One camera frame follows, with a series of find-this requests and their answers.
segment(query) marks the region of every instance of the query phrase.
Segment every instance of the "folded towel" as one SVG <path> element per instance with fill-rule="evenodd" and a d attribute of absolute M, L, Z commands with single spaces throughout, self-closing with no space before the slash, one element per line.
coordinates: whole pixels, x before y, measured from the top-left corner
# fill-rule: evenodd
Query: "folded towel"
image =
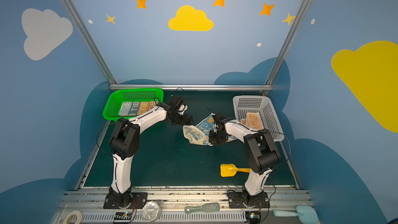
<path fill-rule="evenodd" d="M 213 146 L 209 143 L 209 132 L 213 130 L 213 113 L 211 113 L 207 118 L 202 120 L 196 126 L 183 126 L 182 130 L 184 137 L 186 137 L 191 144 L 198 144 L 203 146 Z M 236 137 L 229 136 L 227 142 L 235 140 Z"/>
<path fill-rule="evenodd" d="M 246 118 L 239 120 L 239 122 L 257 130 L 264 129 L 263 122 L 261 121 L 261 117 L 258 112 L 247 112 Z"/>

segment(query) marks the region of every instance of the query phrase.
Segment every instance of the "white basket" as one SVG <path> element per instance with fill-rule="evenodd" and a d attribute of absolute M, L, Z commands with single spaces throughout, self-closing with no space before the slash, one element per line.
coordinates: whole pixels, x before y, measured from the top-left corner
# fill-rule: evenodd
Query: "white basket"
<path fill-rule="evenodd" d="M 282 141 L 285 136 L 275 132 L 281 132 L 282 127 L 276 115 L 271 100 L 265 96 L 240 95 L 233 98 L 235 117 L 237 120 L 246 118 L 247 112 L 258 112 L 265 129 L 271 131 L 275 142 Z"/>

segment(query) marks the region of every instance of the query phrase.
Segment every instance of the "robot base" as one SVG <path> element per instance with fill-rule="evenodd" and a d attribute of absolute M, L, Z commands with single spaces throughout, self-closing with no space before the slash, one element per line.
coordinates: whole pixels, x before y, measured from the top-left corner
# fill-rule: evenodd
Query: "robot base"
<path fill-rule="evenodd" d="M 229 208 L 269 208 L 268 195 L 263 191 L 257 195 L 250 195 L 243 187 L 242 192 L 227 191 L 226 195 Z"/>
<path fill-rule="evenodd" d="M 136 208 L 142 209 L 147 202 L 148 193 L 139 192 L 131 193 L 131 189 L 123 194 L 114 191 L 112 187 L 109 188 L 109 193 L 105 197 L 104 209 L 132 209 L 134 207 L 133 201 L 136 202 Z"/>

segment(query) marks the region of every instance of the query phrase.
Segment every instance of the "basket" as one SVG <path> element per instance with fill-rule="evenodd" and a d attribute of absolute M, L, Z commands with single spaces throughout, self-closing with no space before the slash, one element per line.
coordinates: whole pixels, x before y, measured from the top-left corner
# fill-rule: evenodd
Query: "basket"
<path fill-rule="evenodd" d="M 246 118 L 247 112 L 258 112 L 264 128 L 271 131 L 272 138 L 275 142 L 281 142 L 285 138 L 283 134 L 275 133 L 283 133 L 283 131 L 272 102 L 268 97 L 240 95 L 235 96 L 233 102 L 237 120 Z"/>
<path fill-rule="evenodd" d="M 163 102 L 163 91 L 160 88 L 122 89 L 113 92 L 103 109 L 102 116 L 110 121 L 117 122 L 122 103 L 125 101 L 153 101 L 157 97 Z"/>

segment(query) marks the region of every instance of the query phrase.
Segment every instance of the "can lid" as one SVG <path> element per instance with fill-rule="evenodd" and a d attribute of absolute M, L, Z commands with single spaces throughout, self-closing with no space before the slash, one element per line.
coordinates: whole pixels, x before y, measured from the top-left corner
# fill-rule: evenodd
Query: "can lid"
<path fill-rule="evenodd" d="M 156 202 L 147 202 L 142 208 L 142 217 L 146 221 L 155 221 L 160 217 L 162 210 Z"/>

